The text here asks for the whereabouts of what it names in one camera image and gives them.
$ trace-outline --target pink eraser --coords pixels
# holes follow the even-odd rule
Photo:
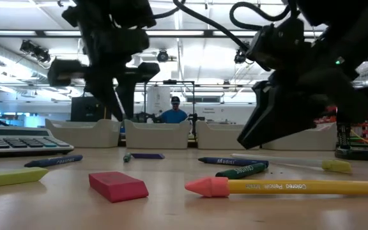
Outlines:
[[[110,202],[128,201],[148,196],[143,181],[121,172],[100,172],[89,174],[90,187]]]
[[[185,184],[185,189],[205,197],[229,196],[228,178],[206,177]]]

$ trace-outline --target calculator display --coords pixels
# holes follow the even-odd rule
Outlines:
[[[44,130],[14,130],[14,129],[0,129],[0,135],[3,136],[49,136],[48,131]]]

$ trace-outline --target man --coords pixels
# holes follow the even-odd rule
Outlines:
[[[163,123],[180,123],[185,121],[187,114],[178,108],[180,106],[180,99],[178,96],[171,98],[171,105],[172,109],[163,112],[160,116]]]

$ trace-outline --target black monitor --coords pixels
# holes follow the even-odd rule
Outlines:
[[[72,98],[70,121],[96,122],[100,119],[112,119],[112,115],[95,97]]]

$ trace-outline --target wooden table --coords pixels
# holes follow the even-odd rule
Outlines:
[[[0,229],[8,230],[204,230],[304,229],[368,230],[368,196],[231,195],[201,198],[184,189],[187,181],[213,176],[227,165],[199,157],[228,157],[242,151],[136,150],[164,153],[164,160],[122,161],[125,148],[77,149],[81,162],[50,167],[40,182],[0,187]],[[331,152],[253,151],[254,154],[333,158]],[[0,171],[46,157],[0,158]],[[368,180],[368,162],[353,162],[353,175],[321,169],[271,165],[254,179]],[[88,174],[121,171],[143,180],[149,197],[110,203],[89,187]]]

